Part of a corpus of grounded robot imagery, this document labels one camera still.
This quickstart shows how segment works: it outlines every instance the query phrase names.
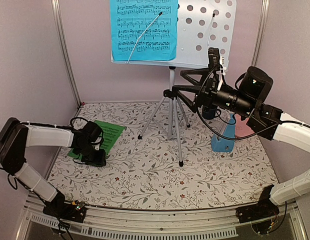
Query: sheet music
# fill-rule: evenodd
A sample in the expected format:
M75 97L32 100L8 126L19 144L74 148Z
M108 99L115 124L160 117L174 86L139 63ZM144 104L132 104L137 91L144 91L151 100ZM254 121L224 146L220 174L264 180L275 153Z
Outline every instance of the sheet music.
M176 58L178 0L110 0L112 54L127 61L137 38L131 61L169 61Z

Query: wall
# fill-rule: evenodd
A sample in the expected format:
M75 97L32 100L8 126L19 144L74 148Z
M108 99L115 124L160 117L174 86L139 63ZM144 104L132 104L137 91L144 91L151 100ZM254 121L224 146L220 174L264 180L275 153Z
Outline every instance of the wall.
M237 0L228 82L234 83L251 63L261 0ZM164 66L122 65L110 61L108 0L60 2L71 63L83 101L158 101L168 88ZM188 83L179 76L179 83Z
M0 0L0 130L9 117L67 124L76 111L50 0ZM34 148L28 162L41 174L55 148ZM27 192L0 171L0 240L16 236Z
M310 0L270 1L258 66L274 79L266 102L310 124ZM310 168L310 154L285 143L263 144L281 182ZM297 204L310 239L310 194Z

